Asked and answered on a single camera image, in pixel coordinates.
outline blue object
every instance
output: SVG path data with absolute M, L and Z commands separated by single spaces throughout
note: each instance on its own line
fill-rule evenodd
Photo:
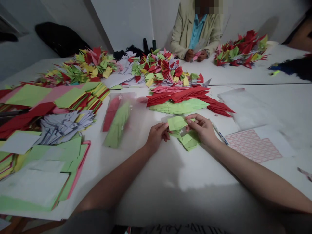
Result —
M 201 19 L 201 22 L 199 22 L 198 15 L 197 14 L 195 15 L 192 39 L 189 44 L 190 49 L 195 49 L 196 45 L 198 44 L 206 18 L 207 18 L 207 14 L 204 15 Z

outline white table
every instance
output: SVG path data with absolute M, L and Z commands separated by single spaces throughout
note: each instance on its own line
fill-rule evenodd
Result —
M 189 73 L 202 74 L 204 80 L 212 78 L 210 85 L 256 85 L 256 84 L 299 84 L 310 83 L 310 81 L 301 80 L 294 75 L 286 75 L 280 72 L 276 76 L 270 76 L 272 70 L 268 68 L 274 63 L 282 63 L 286 60 L 302 58 L 307 52 L 289 48 L 285 45 L 277 45 L 269 52 L 271 55 L 268 61 L 260 60 L 255 63 L 252 69 L 245 66 L 226 67 L 214 65 L 214 55 L 202 62 L 186 63 L 181 61 L 183 70 Z
M 296 171 L 297 166 L 311 171 L 311 148 L 307 142 L 312 139 L 309 127 L 312 85 L 214 86 L 211 91 L 215 97 L 218 93 L 238 87 L 246 88 L 260 100 L 268 103 L 278 117 L 292 123 L 290 127 L 299 133 L 298 138 L 296 136 L 293 138 L 295 145 L 298 146 L 297 158 L 282 158 L 263 165 L 312 199 L 311 182 Z M 138 96 L 145 96 L 149 90 L 128 88 L 113 92 L 136 92 Z M 49 220 L 67 219 L 87 192 L 104 175 L 130 156 L 130 152 L 103 146 L 106 133 L 101 129 L 108 101 L 109 98 L 104 100 L 96 124 L 84 132 L 85 140 L 91 140 L 92 145 L 72 197 L 60 202 L 52 212 L 0 211 L 0 213 Z M 207 109 L 197 112 L 211 118 L 224 135 L 237 131 L 232 118 L 220 115 L 216 117 Z M 159 123 L 164 116 L 163 113 L 147 111 L 140 129 L 141 136 L 135 139 L 138 148 L 145 143 L 150 127 Z M 300 139 L 307 139 L 307 142 L 301 143 Z M 257 200 L 231 173 L 202 147 L 199 146 L 188 153 L 178 140 L 173 138 L 170 142 L 161 144 L 159 151 L 129 188 L 116 210 L 116 222 L 121 225 L 144 226 L 159 222 L 191 221 L 220 226 L 233 233 L 276 233 L 274 228 L 270 227 L 270 231 L 267 228 L 269 225 L 276 227 L 276 224 L 267 217 Z

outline clear plastic bag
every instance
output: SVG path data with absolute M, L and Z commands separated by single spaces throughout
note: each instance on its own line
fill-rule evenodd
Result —
M 111 124 L 104 146 L 133 153 L 140 138 L 141 123 L 148 111 L 146 105 L 137 100 L 136 93 L 111 94 L 103 127 L 107 129 Z
M 234 89 L 218 95 L 225 104 L 234 110 L 233 119 L 239 131 L 271 125 L 281 130 L 284 125 L 271 111 L 271 107 L 248 93 L 243 88 Z

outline human hand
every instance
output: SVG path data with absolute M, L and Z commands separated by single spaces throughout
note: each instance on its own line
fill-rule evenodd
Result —
M 194 50 L 189 49 L 185 54 L 185 61 L 190 62 L 194 58 Z
M 219 143 L 214 127 L 209 119 L 199 115 L 193 114 L 185 117 L 188 126 L 186 126 L 186 132 L 194 129 L 198 133 L 198 137 L 204 145 L 212 146 L 215 143 Z
M 156 153 L 162 139 L 164 139 L 165 142 L 170 140 L 167 129 L 168 123 L 159 123 L 151 127 L 145 146 L 152 154 Z
M 198 56 L 197 61 L 201 62 L 208 57 L 207 51 L 203 50 L 201 54 Z

